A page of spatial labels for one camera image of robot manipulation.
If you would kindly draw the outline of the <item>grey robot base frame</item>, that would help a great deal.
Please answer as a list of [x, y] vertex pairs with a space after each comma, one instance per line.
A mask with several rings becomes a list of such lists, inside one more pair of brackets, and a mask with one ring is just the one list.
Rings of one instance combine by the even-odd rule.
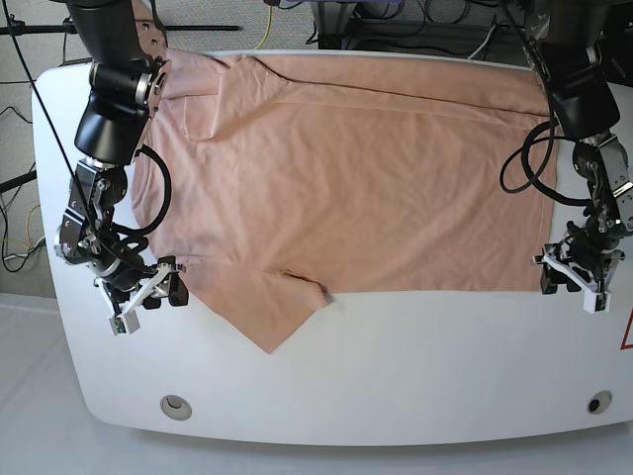
[[306, 45], [318, 49], [354, 49], [364, 42], [411, 36], [395, 21], [404, 1], [309, 1], [313, 32]]

